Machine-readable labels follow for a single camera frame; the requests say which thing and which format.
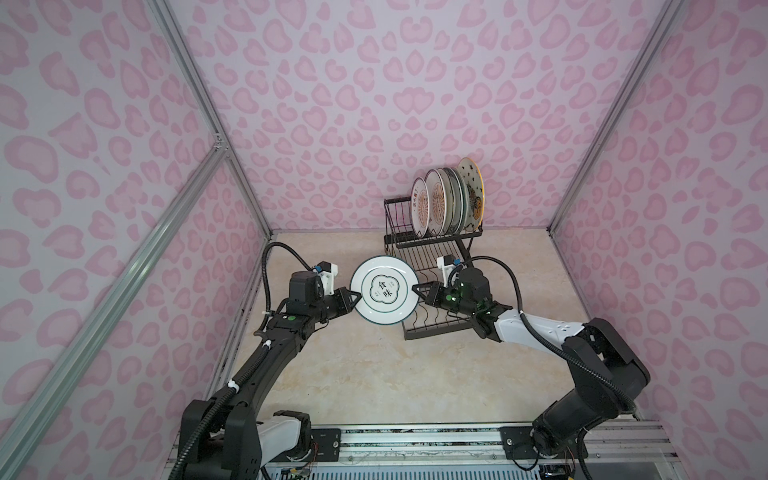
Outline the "white plate black cloud outline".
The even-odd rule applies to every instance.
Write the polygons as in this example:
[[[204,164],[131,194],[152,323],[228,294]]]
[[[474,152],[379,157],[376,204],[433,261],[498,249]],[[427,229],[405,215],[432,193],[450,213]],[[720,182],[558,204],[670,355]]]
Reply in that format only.
[[[350,282],[361,298],[355,309],[365,320],[377,325],[403,322],[419,302],[412,287],[418,283],[413,268],[393,256],[376,256],[362,262]]]

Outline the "small orange sunburst plate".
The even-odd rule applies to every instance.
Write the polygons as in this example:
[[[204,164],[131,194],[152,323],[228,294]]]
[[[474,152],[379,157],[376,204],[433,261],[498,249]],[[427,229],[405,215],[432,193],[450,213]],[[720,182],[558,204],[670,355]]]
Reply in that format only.
[[[423,238],[427,232],[430,216],[430,199],[426,182],[416,178],[411,190],[411,221],[417,238]]]

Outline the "large orange sunburst plate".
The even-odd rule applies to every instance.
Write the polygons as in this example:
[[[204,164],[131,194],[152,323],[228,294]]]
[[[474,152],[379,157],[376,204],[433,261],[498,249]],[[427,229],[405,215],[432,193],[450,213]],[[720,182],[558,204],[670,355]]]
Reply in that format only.
[[[446,187],[436,169],[428,171],[425,181],[430,201],[428,229],[433,236],[438,236],[444,232],[447,220]]]

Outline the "white plate dark green rim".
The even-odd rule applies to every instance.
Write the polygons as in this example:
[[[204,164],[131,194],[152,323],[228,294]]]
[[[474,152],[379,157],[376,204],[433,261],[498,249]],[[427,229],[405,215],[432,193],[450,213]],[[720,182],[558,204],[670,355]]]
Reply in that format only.
[[[458,182],[458,178],[452,168],[446,167],[446,172],[450,176],[451,184],[453,186],[453,200],[454,200],[454,208],[453,208],[453,220],[451,224],[451,230],[449,232],[450,235],[456,235],[459,234],[460,229],[460,220],[461,220],[461,200],[460,200],[460,186]]]

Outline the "mint green flower plate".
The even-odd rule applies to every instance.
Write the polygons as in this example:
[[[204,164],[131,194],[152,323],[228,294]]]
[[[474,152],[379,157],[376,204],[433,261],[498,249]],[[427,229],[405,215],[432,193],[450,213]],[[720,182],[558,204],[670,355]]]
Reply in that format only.
[[[460,186],[460,200],[461,200],[461,220],[460,220],[460,233],[464,233],[467,228],[467,221],[470,217],[470,196],[467,184],[465,182],[464,177],[462,176],[461,172],[458,168],[454,168],[454,172],[458,178],[459,186]]]

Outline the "white star cat plate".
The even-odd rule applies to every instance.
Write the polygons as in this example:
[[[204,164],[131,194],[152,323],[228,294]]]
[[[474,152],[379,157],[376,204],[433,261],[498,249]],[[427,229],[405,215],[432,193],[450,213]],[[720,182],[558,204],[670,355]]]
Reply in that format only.
[[[466,229],[476,231],[481,225],[485,209],[485,187],[482,174],[477,164],[470,158],[463,158],[458,167],[469,195],[468,218]]]

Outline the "cream plum blossom plate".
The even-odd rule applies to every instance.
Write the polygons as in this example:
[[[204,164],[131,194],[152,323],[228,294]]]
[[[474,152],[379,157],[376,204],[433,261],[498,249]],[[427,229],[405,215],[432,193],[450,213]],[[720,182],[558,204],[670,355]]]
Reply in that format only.
[[[453,186],[451,184],[450,176],[446,172],[444,168],[439,168],[438,173],[441,176],[442,184],[443,184],[443,191],[444,191],[444,211],[445,211],[445,220],[443,221],[442,225],[442,233],[448,234],[451,230],[451,224],[453,220],[453,208],[454,208],[454,200],[453,200]]]

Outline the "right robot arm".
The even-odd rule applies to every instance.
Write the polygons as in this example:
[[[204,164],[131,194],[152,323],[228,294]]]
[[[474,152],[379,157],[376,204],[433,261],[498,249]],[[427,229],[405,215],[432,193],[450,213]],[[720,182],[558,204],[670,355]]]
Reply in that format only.
[[[466,317],[482,339],[537,348],[563,360],[573,388],[552,403],[533,422],[529,448],[553,458],[587,431],[636,411],[635,399],[651,381],[644,363],[606,320],[559,322],[529,315],[512,271],[515,303],[494,299],[490,282],[477,268],[451,273],[446,281],[416,284],[412,290],[426,304]]]

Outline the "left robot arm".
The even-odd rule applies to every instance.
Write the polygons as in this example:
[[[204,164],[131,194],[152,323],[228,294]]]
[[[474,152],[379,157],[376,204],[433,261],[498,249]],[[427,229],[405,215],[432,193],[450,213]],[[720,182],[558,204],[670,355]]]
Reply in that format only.
[[[259,479],[265,466],[287,454],[311,454],[311,420],[283,410],[260,421],[261,407],[286,366],[319,325],[351,313],[361,295],[346,287],[328,292],[318,270],[292,274],[289,293],[266,315],[260,344],[243,366],[207,400],[194,400],[181,420],[172,479]]]

